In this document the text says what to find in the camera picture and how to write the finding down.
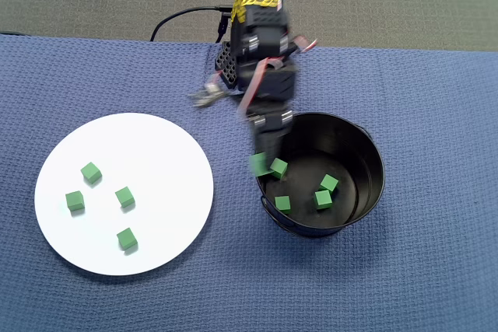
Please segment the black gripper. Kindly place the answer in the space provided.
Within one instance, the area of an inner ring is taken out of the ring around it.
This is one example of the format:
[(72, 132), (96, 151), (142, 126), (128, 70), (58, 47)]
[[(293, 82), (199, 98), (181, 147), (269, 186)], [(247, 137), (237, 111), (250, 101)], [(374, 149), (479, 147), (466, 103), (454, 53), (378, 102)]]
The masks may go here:
[(265, 163), (280, 155), (285, 131), (292, 123), (289, 102), (296, 85), (296, 65), (292, 62), (249, 62), (237, 66), (237, 89), (241, 92), (238, 113), (250, 122), (254, 149), (263, 153)]

